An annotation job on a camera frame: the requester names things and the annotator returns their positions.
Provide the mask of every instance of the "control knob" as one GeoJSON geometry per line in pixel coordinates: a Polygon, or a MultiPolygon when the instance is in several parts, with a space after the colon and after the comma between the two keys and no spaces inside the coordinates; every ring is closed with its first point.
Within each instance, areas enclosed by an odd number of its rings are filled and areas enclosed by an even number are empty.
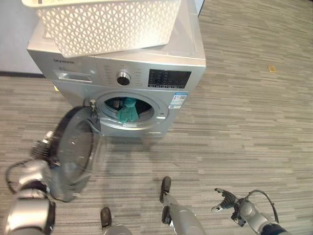
{"type": "Polygon", "coordinates": [[[131,76],[124,71],[120,71],[117,73],[117,82],[119,85],[127,86],[131,82],[131,76]]]}

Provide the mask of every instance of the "washing machine top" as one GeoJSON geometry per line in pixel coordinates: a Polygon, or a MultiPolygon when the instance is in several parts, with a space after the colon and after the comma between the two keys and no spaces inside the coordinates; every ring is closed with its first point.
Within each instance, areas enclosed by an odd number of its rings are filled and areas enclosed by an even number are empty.
{"type": "MultiPolygon", "coordinates": [[[[42,22],[38,23],[29,41],[28,50],[60,53],[54,41],[45,35],[42,22]]],[[[205,54],[194,0],[182,0],[168,44],[90,56],[125,61],[205,66],[205,54]]]]}

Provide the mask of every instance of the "robot leg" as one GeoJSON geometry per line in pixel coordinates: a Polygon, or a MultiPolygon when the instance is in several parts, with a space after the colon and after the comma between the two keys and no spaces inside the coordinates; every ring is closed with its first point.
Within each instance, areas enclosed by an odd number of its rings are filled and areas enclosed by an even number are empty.
{"type": "Polygon", "coordinates": [[[178,235],[205,235],[205,231],[195,214],[186,207],[181,206],[169,194],[171,178],[163,178],[160,193],[160,202],[163,204],[162,222],[174,227],[178,235]]]}

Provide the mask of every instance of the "gray striped carpet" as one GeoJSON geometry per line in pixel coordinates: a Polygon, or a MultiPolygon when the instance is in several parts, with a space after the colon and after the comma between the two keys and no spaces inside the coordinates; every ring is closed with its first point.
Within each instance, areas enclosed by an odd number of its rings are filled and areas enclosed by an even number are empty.
{"type": "MultiPolygon", "coordinates": [[[[213,214],[222,197],[266,191],[281,225],[313,231],[313,25],[309,0],[206,0],[200,16],[207,70],[169,133],[157,143],[107,139],[105,162],[84,193],[57,202],[54,235],[100,235],[99,213],[134,235],[172,235],[161,224],[161,179],[208,235],[252,235],[213,214]],[[268,71],[274,65],[277,72],[268,71]]],[[[43,79],[0,78],[0,219],[12,195],[5,169],[29,157],[70,105],[43,79]]],[[[262,196],[252,201],[272,215],[262,196]]]]}

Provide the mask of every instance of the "robotic finger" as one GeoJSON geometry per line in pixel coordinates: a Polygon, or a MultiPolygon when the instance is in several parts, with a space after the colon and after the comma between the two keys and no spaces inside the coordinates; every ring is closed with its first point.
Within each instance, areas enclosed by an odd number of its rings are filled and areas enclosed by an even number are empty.
{"type": "Polygon", "coordinates": [[[223,209],[233,208],[235,204],[238,202],[238,198],[233,193],[221,188],[216,188],[214,190],[218,193],[221,193],[222,196],[224,197],[224,200],[217,206],[213,207],[211,209],[212,212],[220,212],[223,209]]]}

